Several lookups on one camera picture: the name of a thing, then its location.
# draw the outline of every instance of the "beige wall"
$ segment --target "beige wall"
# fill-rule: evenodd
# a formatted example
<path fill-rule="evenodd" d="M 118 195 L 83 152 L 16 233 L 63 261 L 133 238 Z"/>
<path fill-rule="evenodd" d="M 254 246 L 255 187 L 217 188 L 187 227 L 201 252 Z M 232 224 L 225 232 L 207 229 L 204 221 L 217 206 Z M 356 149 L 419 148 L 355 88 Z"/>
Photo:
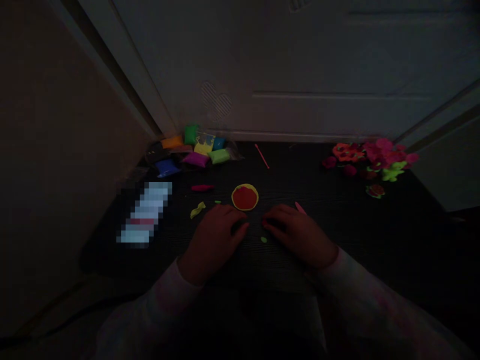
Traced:
<path fill-rule="evenodd" d="M 47 3 L 1 23 L 0 335 L 81 276 L 82 245 L 150 141 Z"/>

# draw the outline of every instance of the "hand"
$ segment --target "hand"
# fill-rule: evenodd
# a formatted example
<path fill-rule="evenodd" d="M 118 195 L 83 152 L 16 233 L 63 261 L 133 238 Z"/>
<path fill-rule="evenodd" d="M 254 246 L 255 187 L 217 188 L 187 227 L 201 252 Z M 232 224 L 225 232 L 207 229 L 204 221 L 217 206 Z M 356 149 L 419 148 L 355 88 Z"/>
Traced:
<path fill-rule="evenodd" d="M 249 223 L 231 235 L 232 226 L 247 215 L 230 205 L 217 205 L 198 224 L 178 269 L 190 284 L 200 286 L 217 272 L 244 239 Z"/>
<path fill-rule="evenodd" d="M 262 221 L 266 230 L 311 267 L 324 269 L 337 259 L 338 247 L 310 216 L 281 204 L 272 207 L 263 218 L 275 219 L 285 225 L 285 231 L 282 231 Z"/>

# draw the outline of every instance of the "white door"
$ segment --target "white door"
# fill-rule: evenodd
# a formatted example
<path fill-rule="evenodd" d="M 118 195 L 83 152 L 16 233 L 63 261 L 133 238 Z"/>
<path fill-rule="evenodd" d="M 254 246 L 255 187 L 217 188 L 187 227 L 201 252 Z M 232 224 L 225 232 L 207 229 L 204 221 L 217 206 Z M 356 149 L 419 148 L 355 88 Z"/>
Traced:
<path fill-rule="evenodd" d="M 178 128 L 399 136 L 480 78 L 447 0 L 112 0 Z"/>

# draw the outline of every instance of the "pink sleeve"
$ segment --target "pink sleeve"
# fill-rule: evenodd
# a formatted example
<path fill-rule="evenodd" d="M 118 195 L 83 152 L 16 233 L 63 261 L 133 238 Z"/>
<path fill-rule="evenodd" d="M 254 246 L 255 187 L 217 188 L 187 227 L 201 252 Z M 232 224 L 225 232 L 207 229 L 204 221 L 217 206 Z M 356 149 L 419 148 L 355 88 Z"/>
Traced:
<path fill-rule="evenodd" d="M 366 358 L 476 359 L 454 334 L 339 249 L 309 278 L 338 306 L 352 345 Z"/>
<path fill-rule="evenodd" d="M 182 277 L 175 259 L 146 294 L 112 312 L 97 334 L 95 358 L 148 357 L 201 289 Z"/>

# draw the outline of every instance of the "black mat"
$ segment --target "black mat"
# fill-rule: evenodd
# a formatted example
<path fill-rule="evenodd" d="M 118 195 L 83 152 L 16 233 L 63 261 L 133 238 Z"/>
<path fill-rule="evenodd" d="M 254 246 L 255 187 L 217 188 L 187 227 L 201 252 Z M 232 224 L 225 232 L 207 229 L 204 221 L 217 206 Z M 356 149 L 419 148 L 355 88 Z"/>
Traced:
<path fill-rule="evenodd" d="M 138 189 L 124 191 L 85 245 L 81 269 L 153 283 L 185 251 L 214 201 L 231 204 L 235 186 L 250 183 L 258 190 L 259 202 L 247 213 L 251 224 L 247 236 L 211 285 L 312 293 L 302 275 L 303 265 L 261 227 L 262 214 L 273 205 L 294 206 L 298 201 L 332 240 L 420 306 L 443 308 L 475 297 L 475 290 L 466 286 L 466 282 L 475 283 L 473 260 L 460 254 L 461 245 L 453 241 L 445 213 L 411 171 L 395 183 L 382 182 L 386 196 L 378 200 L 366 195 L 366 181 L 346 178 L 339 168 L 319 168 L 331 144 L 258 145 L 270 169 L 266 169 L 253 143 L 242 142 L 238 147 L 245 160 L 169 178 L 173 196 L 148 249 L 127 249 L 116 243 L 116 231 L 139 193 Z M 154 173 L 147 180 L 159 181 Z M 215 190 L 190 191 L 192 185 L 200 184 L 215 185 Z M 190 211 L 201 201 L 207 209 L 190 220 Z M 266 236 L 268 243 L 262 243 L 261 236 Z"/>

